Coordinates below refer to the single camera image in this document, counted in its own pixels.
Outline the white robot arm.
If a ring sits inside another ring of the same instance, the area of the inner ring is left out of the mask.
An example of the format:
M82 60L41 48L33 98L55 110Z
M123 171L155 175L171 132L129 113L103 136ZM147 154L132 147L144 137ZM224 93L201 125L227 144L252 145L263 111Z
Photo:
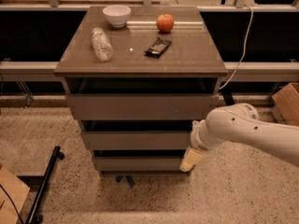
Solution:
M261 121L254 106L241 103L215 108L205 119L192 122L191 145L179 169L189 172L205 151L224 142L255 147L299 166L299 127Z

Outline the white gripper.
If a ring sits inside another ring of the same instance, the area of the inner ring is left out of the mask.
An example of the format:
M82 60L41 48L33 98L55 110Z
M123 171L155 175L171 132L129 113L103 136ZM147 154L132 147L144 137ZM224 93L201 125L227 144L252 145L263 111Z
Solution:
M194 120L192 122L191 132L191 144L194 148L188 147L186 149L179 169L182 172L189 172L193 166L203 158L203 153L201 151L210 151L214 149L214 143L215 138L207 129L206 122L204 120Z

